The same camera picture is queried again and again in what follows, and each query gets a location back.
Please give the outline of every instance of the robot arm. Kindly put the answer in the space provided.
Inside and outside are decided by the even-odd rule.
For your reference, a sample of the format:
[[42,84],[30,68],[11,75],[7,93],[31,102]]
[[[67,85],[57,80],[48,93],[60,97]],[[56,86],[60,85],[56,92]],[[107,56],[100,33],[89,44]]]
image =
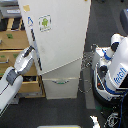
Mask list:
[[0,80],[0,116],[11,103],[23,82],[23,77],[32,66],[34,48],[32,46],[20,52],[13,67],[7,68]]

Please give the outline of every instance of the gray floor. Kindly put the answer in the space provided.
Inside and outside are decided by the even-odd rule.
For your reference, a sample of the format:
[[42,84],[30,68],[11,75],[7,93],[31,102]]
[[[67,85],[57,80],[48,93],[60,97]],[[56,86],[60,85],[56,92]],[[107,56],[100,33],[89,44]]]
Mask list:
[[111,36],[120,33],[126,36],[120,23],[120,12],[128,8],[128,0],[92,0],[88,31],[85,40],[85,51],[91,51],[91,45],[110,46]]
[[[90,52],[92,44],[109,46],[111,36],[122,30],[119,15],[120,11],[128,7],[128,1],[121,3],[120,0],[92,0],[89,26],[85,44],[85,52]],[[86,89],[89,80],[89,71],[81,72],[79,86]],[[79,125],[82,128],[92,128],[91,115],[97,116],[101,128],[105,119],[94,105],[89,106],[87,96],[78,91],[77,99],[46,100],[20,99],[18,105],[10,105],[0,118],[0,128],[36,128],[40,125]]]

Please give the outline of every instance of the white robot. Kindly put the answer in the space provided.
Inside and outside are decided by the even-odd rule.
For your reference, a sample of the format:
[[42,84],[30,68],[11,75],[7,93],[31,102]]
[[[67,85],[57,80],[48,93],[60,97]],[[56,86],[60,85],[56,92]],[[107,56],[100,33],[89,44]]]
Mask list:
[[32,46],[20,52],[13,67],[7,68],[0,80],[0,116],[11,103],[23,82],[23,77],[33,63],[34,48]]
[[[120,21],[128,34],[128,10],[122,10]],[[92,69],[94,94],[103,102],[116,104],[128,90],[128,37],[114,34],[111,46],[96,48]]]

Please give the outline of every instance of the refrigerator door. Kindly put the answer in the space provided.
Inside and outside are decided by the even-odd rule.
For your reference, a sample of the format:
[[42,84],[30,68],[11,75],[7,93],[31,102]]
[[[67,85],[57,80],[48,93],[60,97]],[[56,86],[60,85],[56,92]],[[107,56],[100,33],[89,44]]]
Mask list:
[[29,43],[34,30],[45,74],[83,56],[91,0],[18,0]]

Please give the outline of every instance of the refrigerator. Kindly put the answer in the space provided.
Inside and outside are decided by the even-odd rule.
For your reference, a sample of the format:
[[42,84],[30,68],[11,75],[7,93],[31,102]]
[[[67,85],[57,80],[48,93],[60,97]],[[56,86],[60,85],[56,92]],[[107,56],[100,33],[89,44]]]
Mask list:
[[47,99],[76,98],[91,0],[18,0]]

